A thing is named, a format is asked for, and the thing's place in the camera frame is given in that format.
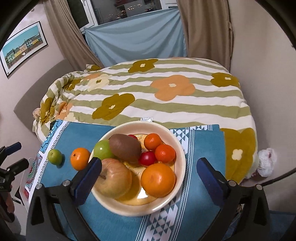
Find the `person's left hand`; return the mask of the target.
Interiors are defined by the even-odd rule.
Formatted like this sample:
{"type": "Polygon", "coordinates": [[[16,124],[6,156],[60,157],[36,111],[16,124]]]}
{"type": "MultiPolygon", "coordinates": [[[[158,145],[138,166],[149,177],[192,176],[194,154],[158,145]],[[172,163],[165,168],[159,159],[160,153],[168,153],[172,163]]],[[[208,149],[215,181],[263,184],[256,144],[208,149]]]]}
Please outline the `person's left hand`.
{"type": "Polygon", "coordinates": [[[3,192],[1,195],[4,198],[4,201],[6,203],[8,213],[14,213],[15,206],[14,206],[11,194],[9,192],[3,192]]]}

